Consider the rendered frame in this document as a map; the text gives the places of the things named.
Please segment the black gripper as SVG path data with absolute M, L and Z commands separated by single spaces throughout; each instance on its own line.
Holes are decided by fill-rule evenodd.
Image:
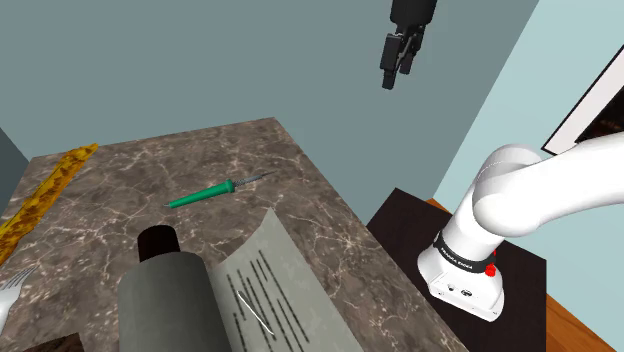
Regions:
M 433 18 L 436 4 L 437 0 L 392 0 L 390 21 L 396 25 L 396 30 L 385 38 L 379 65 L 383 71 L 384 89 L 393 89 L 397 70 L 404 75 L 411 72 L 413 60 L 421 48 L 426 26 Z M 405 36 L 403 49 L 402 35 Z

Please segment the dark robot stand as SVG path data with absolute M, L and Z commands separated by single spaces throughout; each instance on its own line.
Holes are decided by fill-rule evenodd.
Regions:
M 417 256 L 450 218 L 450 213 L 394 189 L 367 228 L 469 352 L 546 352 L 545 259 L 508 241 L 498 246 L 496 266 L 505 301 L 493 322 L 429 293 L 417 268 Z

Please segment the green soldering iron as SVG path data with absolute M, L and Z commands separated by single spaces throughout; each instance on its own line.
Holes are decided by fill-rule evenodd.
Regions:
M 234 193 L 236 191 L 236 189 L 240 186 L 243 186 L 245 184 L 249 184 L 255 181 L 258 181 L 270 174 L 273 174 L 273 171 L 271 172 L 266 172 L 266 173 L 262 173 L 260 175 L 255 175 L 255 176 L 251 176 L 251 177 L 247 177 L 244 179 L 240 179 L 237 181 L 232 181 L 231 179 L 226 179 L 224 182 L 211 186 L 209 188 L 206 188 L 204 190 L 195 192 L 193 194 L 178 198 L 176 200 L 167 202 L 164 204 L 164 207 L 169 208 L 169 209 L 174 209 L 174 208 L 178 208 L 178 207 L 182 207 L 185 205 L 189 205 L 198 201 L 202 201 L 205 199 L 209 199 L 209 198 L 213 198 L 216 196 L 220 196 L 223 194 L 227 194 L 227 193 Z

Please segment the grey printed paper sheet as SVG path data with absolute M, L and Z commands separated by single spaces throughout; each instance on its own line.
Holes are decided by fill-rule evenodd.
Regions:
M 209 278 L 232 352 L 364 352 L 272 209 Z

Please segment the grey bottle with dark cap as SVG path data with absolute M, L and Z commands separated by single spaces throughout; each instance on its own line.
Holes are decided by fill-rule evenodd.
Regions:
M 119 352 L 232 352 L 203 259 L 169 225 L 137 237 L 117 289 Z

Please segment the mottled yellow long strip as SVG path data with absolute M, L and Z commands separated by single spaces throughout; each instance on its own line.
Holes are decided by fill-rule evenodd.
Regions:
M 98 147 L 93 143 L 67 151 L 49 176 L 23 201 L 21 208 L 0 225 L 0 266 L 16 250 L 19 241 L 38 225 Z

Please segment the white fork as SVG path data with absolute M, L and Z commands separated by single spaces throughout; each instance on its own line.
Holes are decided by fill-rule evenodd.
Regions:
M 28 267 L 0 286 L 0 335 L 4 330 L 11 307 L 20 296 L 22 285 L 37 268 L 38 265 Z

